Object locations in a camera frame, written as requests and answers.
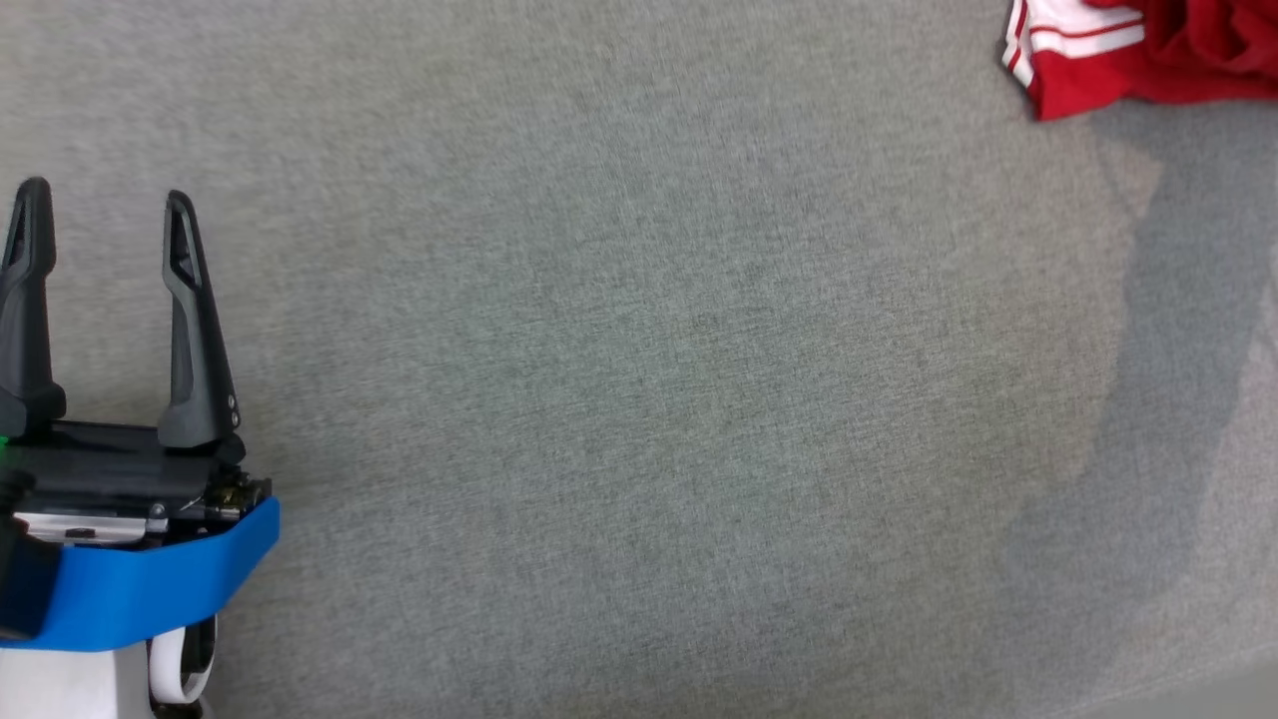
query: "red cloth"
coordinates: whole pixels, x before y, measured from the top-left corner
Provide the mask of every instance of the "red cloth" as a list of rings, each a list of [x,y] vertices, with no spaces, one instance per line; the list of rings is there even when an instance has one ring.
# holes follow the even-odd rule
[[[1278,0],[1088,0],[1145,15],[1145,49],[1158,64],[1278,79]]]
[[[1278,98],[1278,0],[1015,0],[1005,63],[1039,119],[1122,97]]]

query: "red fabric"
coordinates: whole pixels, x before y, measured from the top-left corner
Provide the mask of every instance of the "red fabric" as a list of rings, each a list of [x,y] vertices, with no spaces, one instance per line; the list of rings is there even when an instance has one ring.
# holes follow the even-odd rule
[[[1278,100],[1278,0],[1085,3],[1140,10],[1144,40],[1090,56],[1035,51],[1029,92],[1039,119],[1088,112],[1123,97],[1164,103]]]
[[[1145,14],[1145,49],[1160,65],[1278,80],[1278,0],[1088,0]]]
[[[1139,43],[1080,59],[1035,52],[1034,73],[1029,91],[1040,120],[1088,112],[1123,97],[1172,105],[1226,98],[1278,98],[1278,84],[1159,65]]]

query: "gray carpet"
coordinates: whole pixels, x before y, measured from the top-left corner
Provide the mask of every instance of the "gray carpet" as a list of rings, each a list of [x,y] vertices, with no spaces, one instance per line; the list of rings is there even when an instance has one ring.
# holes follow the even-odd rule
[[[1052,716],[1273,658],[1278,121],[1030,121],[1006,4],[24,1],[70,416],[199,211],[285,534],[224,719]]]

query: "floor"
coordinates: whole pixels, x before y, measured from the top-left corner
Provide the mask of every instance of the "floor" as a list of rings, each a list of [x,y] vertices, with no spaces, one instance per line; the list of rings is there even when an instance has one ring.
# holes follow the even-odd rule
[[[1278,706],[1278,665],[1265,664],[1212,681],[1166,690],[1151,697],[1120,701],[1086,719],[1269,719]]]
[[[1278,659],[1274,109],[1035,124],[1007,10],[6,6],[70,418],[158,418],[199,215],[285,508],[220,715],[1071,716]]]

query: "blue band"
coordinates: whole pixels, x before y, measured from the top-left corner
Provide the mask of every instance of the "blue band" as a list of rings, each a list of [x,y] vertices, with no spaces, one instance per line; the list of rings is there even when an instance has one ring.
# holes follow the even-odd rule
[[[221,535],[146,552],[64,547],[45,628],[0,649],[107,651],[219,613],[280,539],[270,498]]]

